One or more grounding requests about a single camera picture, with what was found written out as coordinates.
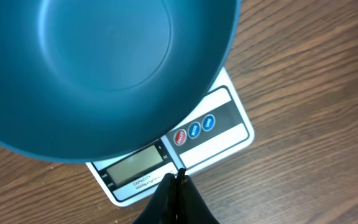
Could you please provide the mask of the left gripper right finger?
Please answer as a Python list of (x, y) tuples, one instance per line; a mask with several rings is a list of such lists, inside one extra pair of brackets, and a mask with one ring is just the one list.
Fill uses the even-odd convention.
[(210, 212), (186, 169), (181, 168), (175, 179), (175, 212), (179, 224), (219, 224)]

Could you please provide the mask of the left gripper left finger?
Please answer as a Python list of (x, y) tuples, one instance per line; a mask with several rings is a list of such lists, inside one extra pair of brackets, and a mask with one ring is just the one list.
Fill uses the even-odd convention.
[(175, 176), (165, 174), (152, 198), (133, 224), (172, 224), (175, 214)]

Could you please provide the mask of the white digital kitchen scale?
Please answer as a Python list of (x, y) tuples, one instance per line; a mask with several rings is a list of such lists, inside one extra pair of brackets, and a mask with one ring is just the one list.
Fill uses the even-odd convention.
[(152, 195), (164, 175), (191, 175), (249, 146), (255, 132), (225, 68), (198, 106), (167, 134), (123, 156), (87, 163), (110, 201), (126, 207)]

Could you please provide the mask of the blue metal bowl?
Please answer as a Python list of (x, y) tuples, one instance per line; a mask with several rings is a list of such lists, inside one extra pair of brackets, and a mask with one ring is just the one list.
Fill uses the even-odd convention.
[(121, 156), (199, 104), (240, 0), (0, 0), (0, 146), (45, 161)]

